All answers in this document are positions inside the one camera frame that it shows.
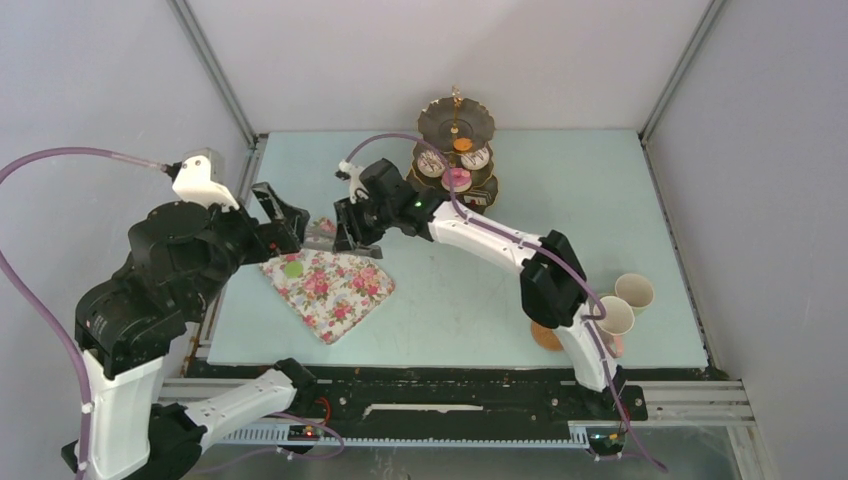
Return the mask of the orange tart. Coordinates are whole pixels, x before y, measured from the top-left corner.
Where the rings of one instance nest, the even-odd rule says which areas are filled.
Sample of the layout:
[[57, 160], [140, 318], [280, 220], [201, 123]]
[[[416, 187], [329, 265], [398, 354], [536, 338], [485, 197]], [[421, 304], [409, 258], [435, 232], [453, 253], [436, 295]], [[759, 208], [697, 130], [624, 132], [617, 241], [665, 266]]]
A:
[[441, 184], [445, 190], [464, 192], [472, 187], [471, 172], [460, 167], [446, 170], [441, 177]]

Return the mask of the chocolate drizzled donut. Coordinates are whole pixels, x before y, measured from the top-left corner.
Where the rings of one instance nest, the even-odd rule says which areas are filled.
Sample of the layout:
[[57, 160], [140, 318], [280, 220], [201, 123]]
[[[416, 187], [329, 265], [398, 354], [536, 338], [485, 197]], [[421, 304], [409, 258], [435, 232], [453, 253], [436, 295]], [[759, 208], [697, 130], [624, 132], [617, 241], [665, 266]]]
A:
[[460, 154], [460, 163], [463, 168], [470, 171], [478, 171], [487, 167], [491, 161], [492, 154], [488, 146], [478, 150], [466, 151]]

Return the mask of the small orange pastry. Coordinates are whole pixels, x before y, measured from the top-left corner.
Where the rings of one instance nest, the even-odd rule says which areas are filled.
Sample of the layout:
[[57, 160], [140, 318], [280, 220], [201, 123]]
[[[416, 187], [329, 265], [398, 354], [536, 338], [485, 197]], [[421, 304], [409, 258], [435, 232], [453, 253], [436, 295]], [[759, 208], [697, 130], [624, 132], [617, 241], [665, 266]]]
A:
[[452, 146], [456, 152], [467, 152], [473, 148], [473, 141], [470, 138], [456, 138]]

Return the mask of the three tier dessert stand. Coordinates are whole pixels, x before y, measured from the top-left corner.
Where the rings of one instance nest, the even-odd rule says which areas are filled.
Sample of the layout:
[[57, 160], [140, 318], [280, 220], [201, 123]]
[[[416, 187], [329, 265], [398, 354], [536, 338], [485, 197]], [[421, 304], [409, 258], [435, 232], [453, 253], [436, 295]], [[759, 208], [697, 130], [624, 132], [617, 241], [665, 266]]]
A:
[[[492, 157], [487, 167], [478, 171], [469, 170], [472, 187], [464, 192], [455, 192], [457, 199], [478, 214], [484, 213], [495, 204], [499, 193], [499, 180], [495, 175], [495, 155], [490, 145], [495, 135], [495, 119], [486, 106], [463, 96], [459, 87], [454, 86], [449, 96], [431, 101], [421, 111], [417, 120], [417, 131], [428, 145], [417, 144], [412, 150], [412, 161], [406, 180], [414, 188], [419, 191], [428, 188], [448, 191], [442, 187], [442, 176], [427, 178], [418, 171], [415, 165], [416, 156], [424, 150], [433, 150], [444, 162], [446, 170], [453, 167], [463, 168], [459, 158], [463, 152], [456, 152], [452, 142], [456, 138], [470, 138], [473, 141], [473, 148], [470, 151], [488, 146]], [[467, 205], [462, 200], [462, 194], [473, 190], [489, 192], [493, 196], [493, 204], [490, 206]]]

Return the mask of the stainless steel serving tongs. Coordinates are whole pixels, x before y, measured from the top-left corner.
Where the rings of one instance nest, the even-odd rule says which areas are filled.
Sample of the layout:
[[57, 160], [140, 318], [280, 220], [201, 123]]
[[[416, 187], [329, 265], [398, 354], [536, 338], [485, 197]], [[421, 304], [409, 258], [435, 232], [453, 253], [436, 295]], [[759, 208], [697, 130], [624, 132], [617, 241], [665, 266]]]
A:
[[330, 252], [333, 254], [346, 254], [345, 250], [337, 250], [334, 246], [336, 234], [334, 232], [324, 231], [318, 227], [308, 227], [306, 229], [305, 238], [302, 246], [305, 249]]

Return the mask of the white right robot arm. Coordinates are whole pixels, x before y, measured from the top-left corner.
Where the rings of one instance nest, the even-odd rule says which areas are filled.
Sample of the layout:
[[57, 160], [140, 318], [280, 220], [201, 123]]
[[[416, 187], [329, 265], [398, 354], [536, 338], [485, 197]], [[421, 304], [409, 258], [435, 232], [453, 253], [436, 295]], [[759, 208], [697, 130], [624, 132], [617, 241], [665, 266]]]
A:
[[349, 188], [348, 196], [334, 204], [335, 251], [370, 246], [395, 229], [458, 248], [516, 275], [524, 313], [552, 330], [569, 355], [576, 381], [584, 387], [585, 411], [606, 418], [620, 407], [617, 365], [594, 326], [601, 305], [564, 234], [509, 229], [437, 191], [418, 191], [386, 159], [367, 167], [343, 160], [335, 175]]

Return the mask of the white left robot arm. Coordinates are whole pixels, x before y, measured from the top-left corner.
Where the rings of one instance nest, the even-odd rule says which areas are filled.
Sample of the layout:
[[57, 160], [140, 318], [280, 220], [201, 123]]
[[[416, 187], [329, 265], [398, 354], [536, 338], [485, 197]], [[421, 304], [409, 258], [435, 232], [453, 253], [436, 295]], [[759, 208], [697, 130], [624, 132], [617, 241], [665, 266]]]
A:
[[78, 302], [75, 341], [89, 379], [84, 435], [62, 458], [90, 479], [178, 479], [212, 445], [266, 416], [304, 416], [316, 379], [294, 359], [207, 400], [159, 402], [171, 343], [202, 321], [231, 277], [302, 247], [309, 213], [265, 182], [252, 191], [267, 221], [218, 182], [211, 149], [163, 165], [176, 198], [128, 232], [130, 251], [112, 277]]

